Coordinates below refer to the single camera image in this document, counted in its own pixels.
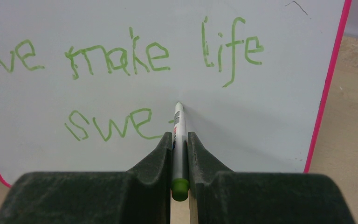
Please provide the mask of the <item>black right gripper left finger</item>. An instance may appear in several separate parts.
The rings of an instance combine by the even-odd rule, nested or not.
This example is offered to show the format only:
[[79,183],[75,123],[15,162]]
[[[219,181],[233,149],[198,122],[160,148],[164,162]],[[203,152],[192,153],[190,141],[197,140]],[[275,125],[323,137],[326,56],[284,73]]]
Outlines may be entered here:
[[125,172],[30,172],[11,187],[0,224],[168,224],[172,134]]

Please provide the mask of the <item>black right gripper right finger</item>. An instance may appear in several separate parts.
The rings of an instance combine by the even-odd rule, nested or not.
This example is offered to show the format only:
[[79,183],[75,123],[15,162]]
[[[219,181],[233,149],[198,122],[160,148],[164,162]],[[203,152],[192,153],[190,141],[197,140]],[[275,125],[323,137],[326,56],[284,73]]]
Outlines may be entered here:
[[321,174],[234,172],[187,138],[192,224],[353,224],[335,182]]

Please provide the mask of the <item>green whiteboard marker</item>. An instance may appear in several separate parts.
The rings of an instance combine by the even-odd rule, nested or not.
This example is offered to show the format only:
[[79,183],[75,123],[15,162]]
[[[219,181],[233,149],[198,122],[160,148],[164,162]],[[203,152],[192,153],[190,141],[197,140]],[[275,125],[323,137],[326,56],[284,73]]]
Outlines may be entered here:
[[172,143],[172,198],[182,202],[188,198],[189,166],[187,155],[187,131],[183,105],[175,105],[173,143]]

